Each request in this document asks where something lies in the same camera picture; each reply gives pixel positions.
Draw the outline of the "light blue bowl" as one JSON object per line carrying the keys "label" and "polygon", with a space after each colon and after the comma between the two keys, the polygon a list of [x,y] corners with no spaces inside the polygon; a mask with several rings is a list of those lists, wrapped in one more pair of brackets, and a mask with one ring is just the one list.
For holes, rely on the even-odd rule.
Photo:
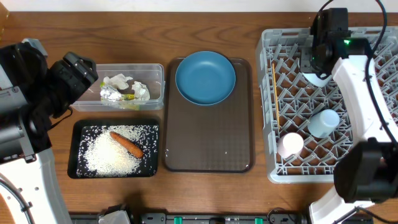
{"label": "light blue bowl", "polygon": [[310,59],[301,56],[300,58],[300,73],[312,84],[317,87],[325,86],[331,79],[331,75],[320,73],[310,64]]}

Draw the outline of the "green snack wrapper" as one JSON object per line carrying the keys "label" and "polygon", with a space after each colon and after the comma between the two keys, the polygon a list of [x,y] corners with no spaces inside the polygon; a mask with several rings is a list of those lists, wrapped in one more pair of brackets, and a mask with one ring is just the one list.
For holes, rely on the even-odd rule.
{"label": "green snack wrapper", "polygon": [[134,99],[134,91],[130,86],[125,90],[118,90],[110,85],[105,85],[103,82],[100,85],[101,102],[104,105],[119,109],[138,110],[139,100]]}

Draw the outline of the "wooden chopstick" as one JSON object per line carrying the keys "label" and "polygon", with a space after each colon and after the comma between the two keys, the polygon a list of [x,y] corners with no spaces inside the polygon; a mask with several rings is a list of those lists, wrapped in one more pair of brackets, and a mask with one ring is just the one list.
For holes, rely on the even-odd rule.
{"label": "wooden chopstick", "polygon": [[276,77],[275,77],[275,65],[271,63],[272,65],[272,81],[273,81],[273,87],[274,87],[274,95],[277,93],[277,86],[276,86]]}
{"label": "wooden chopstick", "polygon": [[274,95],[275,98],[275,110],[276,110],[276,119],[277,119],[277,128],[280,128],[280,115],[279,115],[279,101],[277,93]]}

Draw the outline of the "light blue cup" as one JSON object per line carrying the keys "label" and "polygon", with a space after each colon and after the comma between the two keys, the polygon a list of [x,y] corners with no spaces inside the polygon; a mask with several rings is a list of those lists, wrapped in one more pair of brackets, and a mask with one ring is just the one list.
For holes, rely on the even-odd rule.
{"label": "light blue cup", "polygon": [[323,110],[309,119],[308,131],[316,138],[328,137],[339,125],[340,117],[334,110]]}

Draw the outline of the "pink cup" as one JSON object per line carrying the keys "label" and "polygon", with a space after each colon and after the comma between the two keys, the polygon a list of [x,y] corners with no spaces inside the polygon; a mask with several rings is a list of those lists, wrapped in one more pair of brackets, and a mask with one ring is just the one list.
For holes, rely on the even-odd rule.
{"label": "pink cup", "polygon": [[297,133],[287,133],[277,142],[277,153],[282,158],[288,158],[301,152],[304,147],[303,137]]}

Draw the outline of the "orange carrot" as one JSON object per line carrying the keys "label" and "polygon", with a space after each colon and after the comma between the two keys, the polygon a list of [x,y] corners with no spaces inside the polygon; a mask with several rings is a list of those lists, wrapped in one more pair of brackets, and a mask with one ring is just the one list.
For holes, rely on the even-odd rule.
{"label": "orange carrot", "polygon": [[124,136],[113,131],[111,131],[109,134],[116,142],[122,145],[134,157],[143,158],[144,156],[143,151],[138,146],[136,146],[132,141],[128,140]]}

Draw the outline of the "dark blue plate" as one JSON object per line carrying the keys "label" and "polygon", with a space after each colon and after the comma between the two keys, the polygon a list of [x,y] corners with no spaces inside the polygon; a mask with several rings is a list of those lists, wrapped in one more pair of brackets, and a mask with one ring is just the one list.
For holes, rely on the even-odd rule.
{"label": "dark blue plate", "polygon": [[175,73],[175,84],[189,102],[201,106],[216,105],[233,92],[236,72],[224,55],[199,51],[181,61]]}

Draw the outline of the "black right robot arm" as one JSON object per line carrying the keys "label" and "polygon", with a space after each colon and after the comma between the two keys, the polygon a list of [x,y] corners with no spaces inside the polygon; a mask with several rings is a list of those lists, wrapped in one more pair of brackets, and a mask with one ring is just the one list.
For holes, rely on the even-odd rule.
{"label": "black right robot arm", "polygon": [[314,38],[311,66],[342,94],[353,148],[335,166],[332,188],[308,208],[310,223],[341,223],[361,208],[397,197],[397,125],[382,95],[365,38]]}

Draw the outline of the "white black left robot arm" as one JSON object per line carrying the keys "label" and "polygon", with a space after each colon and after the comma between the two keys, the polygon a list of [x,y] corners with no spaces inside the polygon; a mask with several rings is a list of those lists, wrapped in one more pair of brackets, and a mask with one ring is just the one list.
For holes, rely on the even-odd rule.
{"label": "white black left robot arm", "polygon": [[1,196],[15,223],[71,223],[48,132],[98,79],[93,60],[66,53],[51,67],[37,39],[1,48]]}

